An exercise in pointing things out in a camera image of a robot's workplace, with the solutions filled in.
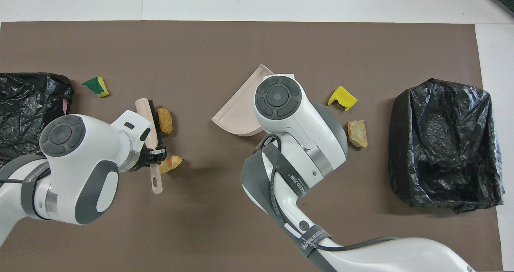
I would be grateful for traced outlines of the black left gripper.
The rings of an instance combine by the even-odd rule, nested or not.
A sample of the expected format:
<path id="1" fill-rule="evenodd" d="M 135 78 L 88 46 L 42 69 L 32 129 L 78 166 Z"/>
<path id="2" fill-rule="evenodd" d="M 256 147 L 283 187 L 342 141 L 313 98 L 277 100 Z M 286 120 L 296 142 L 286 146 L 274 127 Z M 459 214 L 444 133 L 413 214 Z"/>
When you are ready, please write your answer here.
<path id="1" fill-rule="evenodd" d="M 133 171 L 137 171 L 144 166 L 149 167 L 150 164 L 161 164 L 167 158 L 166 149 L 149 149 L 146 146 L 139 153 L 139 158 L 133 166 Z"/>

